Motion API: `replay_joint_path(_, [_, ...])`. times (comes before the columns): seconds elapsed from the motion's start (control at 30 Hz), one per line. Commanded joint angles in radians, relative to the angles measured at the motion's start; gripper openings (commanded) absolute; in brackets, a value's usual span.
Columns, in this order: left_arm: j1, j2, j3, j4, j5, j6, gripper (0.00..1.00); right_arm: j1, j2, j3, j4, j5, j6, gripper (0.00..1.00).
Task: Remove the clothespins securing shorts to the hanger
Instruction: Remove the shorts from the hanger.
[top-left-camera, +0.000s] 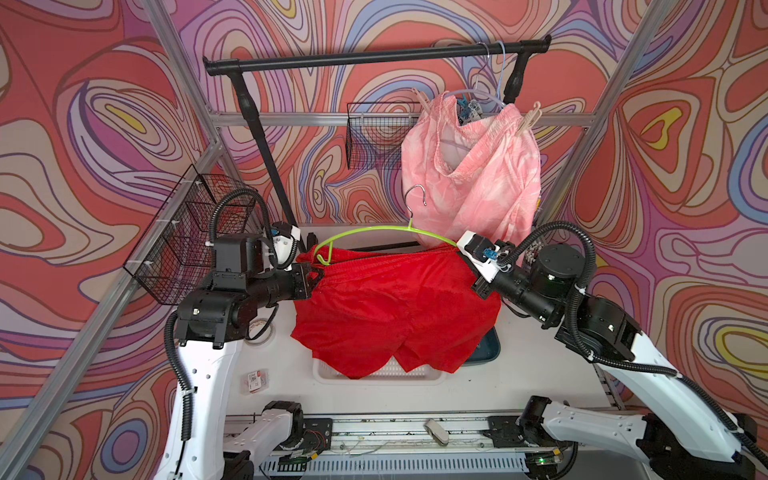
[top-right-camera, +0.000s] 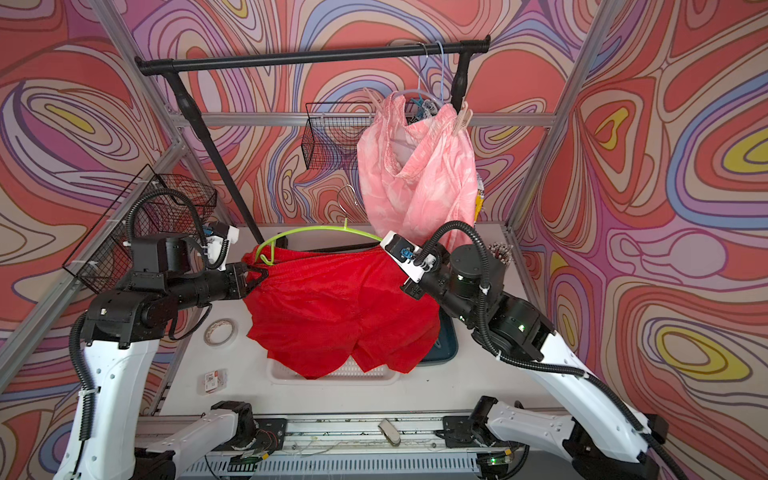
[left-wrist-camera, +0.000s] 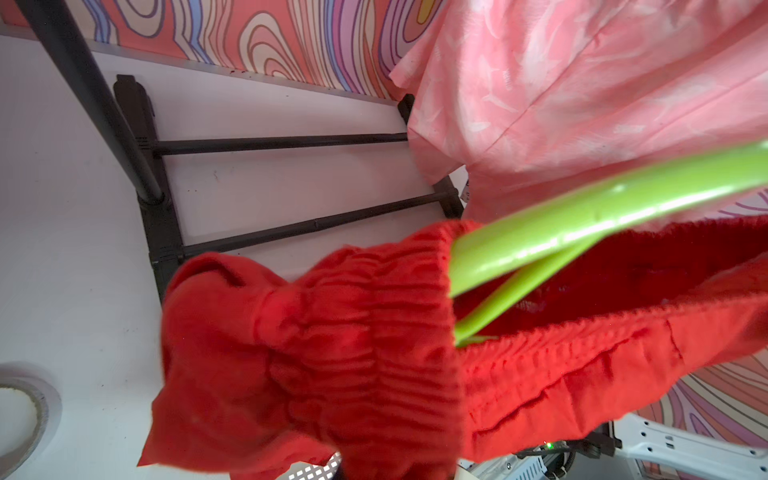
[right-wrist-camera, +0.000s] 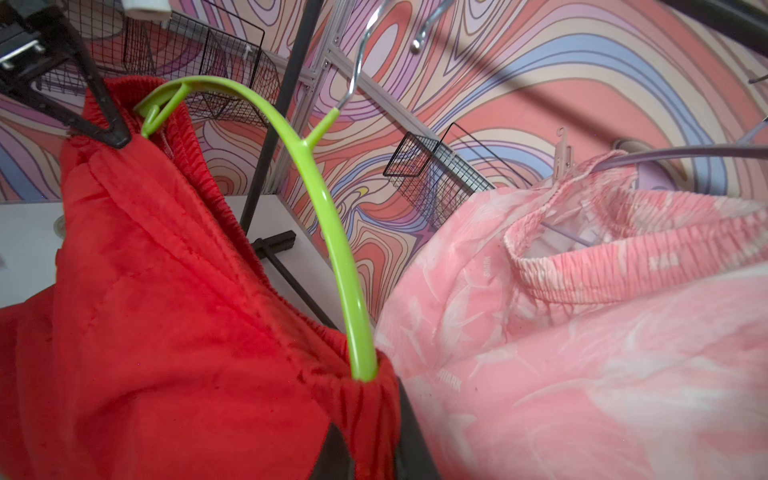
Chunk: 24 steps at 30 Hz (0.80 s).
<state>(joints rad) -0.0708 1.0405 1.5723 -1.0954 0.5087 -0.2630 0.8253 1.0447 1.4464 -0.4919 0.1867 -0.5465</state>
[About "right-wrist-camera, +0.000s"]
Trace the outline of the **pink tie-dye shorts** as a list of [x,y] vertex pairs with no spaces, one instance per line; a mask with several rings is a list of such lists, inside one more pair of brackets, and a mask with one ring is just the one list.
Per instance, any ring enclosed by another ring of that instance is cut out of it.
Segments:
[[763,479],[767,206],[604,157],[477,193],[375,342],[446,479]]

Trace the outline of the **red shorts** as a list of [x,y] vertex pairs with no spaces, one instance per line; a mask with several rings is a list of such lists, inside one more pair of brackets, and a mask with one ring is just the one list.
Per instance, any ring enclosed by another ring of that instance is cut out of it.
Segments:
[[143,138],[160,85],[107,81],[132,131],[59,156],[66,237],[52,287],[1,312],[10,479],[307,479],[337,429],[359,479],[391,479],[398,382],[351,377],[346,337],[271,286],[185,108]]

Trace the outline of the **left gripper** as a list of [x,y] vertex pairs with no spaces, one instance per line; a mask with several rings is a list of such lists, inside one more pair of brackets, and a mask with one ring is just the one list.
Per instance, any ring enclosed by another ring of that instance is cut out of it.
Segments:
[[[84,77],[107,127],[99,127],[31,88],[69,60]],[[1,2],[1,94],[114,149],[132,134],[60,1]]]

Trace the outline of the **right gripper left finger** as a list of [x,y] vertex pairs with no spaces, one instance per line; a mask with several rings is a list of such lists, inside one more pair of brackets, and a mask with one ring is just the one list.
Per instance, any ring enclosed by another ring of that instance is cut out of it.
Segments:
[[330,424],[310,480],[352,480],[355,463],[341,431]]

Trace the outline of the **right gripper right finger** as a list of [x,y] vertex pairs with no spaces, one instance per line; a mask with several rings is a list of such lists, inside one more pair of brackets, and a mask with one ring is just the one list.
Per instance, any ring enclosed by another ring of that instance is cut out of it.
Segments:
[[401,379],[398,380],[401,414],[400,439],[395,448],[397,480],[441,480]]

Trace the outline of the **green hanger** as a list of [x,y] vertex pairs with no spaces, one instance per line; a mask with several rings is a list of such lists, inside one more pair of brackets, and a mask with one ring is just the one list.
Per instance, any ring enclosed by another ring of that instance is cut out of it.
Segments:
[[340,297],[352,377],[363,382],[378,374],[378,358],[356,264],[332,196],[313,158],[314,149],[340,116],[341,109],[356,91],[362,71],[365,47],[375,25],[390,3],[383,1],[371,14],[358,46],[347,92],[336,107],[304,138],[300,137],[278,110],[252,89],[234,80],[216,76],[187,76],[162,84],[145,97],[134,111],[144,119],[141,136],[156,133],[170,115],[193,92],[218,92],[248,101],[263,113],[289,152],[304,182],[323,231]]

